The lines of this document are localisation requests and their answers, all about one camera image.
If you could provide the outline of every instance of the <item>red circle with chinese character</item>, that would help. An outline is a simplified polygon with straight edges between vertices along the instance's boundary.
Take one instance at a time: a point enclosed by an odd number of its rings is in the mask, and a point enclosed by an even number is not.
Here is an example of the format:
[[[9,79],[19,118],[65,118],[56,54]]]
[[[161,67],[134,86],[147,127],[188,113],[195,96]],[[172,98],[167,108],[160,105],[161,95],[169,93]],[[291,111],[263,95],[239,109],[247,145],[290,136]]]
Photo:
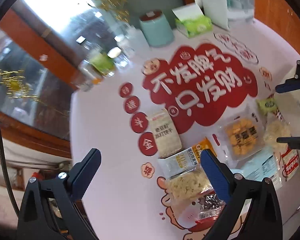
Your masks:
[[[136,113],[130,121],[131,129],[135,133],[142,133],[144,132],[148,127],[148,119],[145,113]]]
[[[133,85],[127,82],[120,87],[119,94],[122,98],[127,98],[131,95],[132,91],[133,91]]]
[[[124,102],[123,107],[128,114],[133,114],[134,112],[136,112],[139,109],[140,100],[136,96],[129,97]]]
[[[138,145],[140,151],[146,156],[155,155],[158,151],[153,134],[151,132],[145,132],[141,134]]]

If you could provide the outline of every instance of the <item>white plastic bottle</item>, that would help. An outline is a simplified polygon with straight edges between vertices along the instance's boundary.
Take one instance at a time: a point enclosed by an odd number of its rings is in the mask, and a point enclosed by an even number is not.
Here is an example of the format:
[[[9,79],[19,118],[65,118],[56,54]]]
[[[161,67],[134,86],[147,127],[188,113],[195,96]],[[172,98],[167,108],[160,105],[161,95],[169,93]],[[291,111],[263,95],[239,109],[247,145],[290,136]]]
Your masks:
[[[135,50],[130,45],[130,41],[126,36],[120,34],[114,38],[117,41],[117,45],[122,51],[126,54],[128,58],[131,58],[135,55]]]
[[[150,46],[143,32],[136,29],[134,26],[129,26],[127,33],[130,46],[133,48],[135,53],[140,57],[149,57]]]

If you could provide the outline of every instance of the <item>teal cylindrical container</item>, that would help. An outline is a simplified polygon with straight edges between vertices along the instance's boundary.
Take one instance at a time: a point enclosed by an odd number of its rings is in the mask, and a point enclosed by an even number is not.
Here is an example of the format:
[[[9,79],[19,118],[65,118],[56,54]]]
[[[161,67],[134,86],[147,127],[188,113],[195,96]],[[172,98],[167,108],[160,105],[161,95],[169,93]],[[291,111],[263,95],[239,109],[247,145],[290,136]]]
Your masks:
[[[172,29],[162,11],[152,11],[140,17],[143,34],[151,47],[163,47],[174,40]]]

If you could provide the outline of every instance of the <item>light blue package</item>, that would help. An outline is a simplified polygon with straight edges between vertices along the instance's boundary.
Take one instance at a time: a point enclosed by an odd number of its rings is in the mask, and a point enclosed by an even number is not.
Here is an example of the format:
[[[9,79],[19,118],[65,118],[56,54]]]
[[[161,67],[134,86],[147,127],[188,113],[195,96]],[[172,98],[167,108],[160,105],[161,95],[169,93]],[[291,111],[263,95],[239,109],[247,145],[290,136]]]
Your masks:
[[[282,186],[277,161],[271,147],[264,147],[251,160],[247,161],[241,169],[230,170],[232,173],[240,173],[245,179],[250,180],[262,181],[263,178],[268,177],[272,180],[275,190]]]

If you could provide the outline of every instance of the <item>metal screw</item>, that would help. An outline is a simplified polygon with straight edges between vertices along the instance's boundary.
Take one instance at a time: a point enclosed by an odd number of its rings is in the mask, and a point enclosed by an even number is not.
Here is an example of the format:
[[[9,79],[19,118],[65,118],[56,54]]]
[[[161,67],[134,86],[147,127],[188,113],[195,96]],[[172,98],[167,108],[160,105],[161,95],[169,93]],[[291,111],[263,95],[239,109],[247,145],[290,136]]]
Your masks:
[[[59,175],[58,175],[58,178],[59,179],[64,179],[64,178],[66,178],[67,177],[67,174],[65,173],[65,172],[61,172],[61,173],[59,173]]]
[[[234,178],[240,180],[240,179],[243,179],[243,176],[240,173],[236,173],[234,175]]]
[[[266,184],[271,184],[272,183],[271,179],[269,179],[269,178],[265,178],[265,182],[266,182]]]
[[[29,179],[29,182],[30,182],[30,183],[34,183],[36,180],[37,180],[36,177],[31,177],[31,178]]]

